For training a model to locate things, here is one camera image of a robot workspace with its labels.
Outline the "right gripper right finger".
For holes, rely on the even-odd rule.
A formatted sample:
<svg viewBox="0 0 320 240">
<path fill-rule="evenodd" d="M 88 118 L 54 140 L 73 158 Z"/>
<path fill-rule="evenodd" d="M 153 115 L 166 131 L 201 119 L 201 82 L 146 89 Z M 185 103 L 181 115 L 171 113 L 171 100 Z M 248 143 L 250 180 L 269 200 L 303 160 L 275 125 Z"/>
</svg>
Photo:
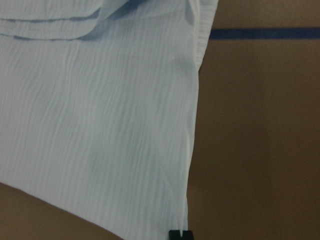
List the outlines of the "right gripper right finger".
<svg viewBox="0 0 320 240">
<path fill-rule="evenodd" d="M 191 230 L 183 230 L 181 239 L 182 240 L 194 240 L 193 232 Z"/>
</svg>

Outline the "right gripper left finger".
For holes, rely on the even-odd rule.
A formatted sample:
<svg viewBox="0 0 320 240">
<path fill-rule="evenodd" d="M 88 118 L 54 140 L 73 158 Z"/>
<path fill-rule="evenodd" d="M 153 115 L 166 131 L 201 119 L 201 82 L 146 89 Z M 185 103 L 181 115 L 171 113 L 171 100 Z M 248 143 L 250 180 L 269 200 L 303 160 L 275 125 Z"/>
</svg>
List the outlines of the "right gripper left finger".
<svg viewBox="0 0 320 240">
<path fill-rule="evenodd" d="M 169 240 L 180 240 L 181 239 L 180 230 L 170 230 L 168 232 L 168 239 Z"/>
</svg>

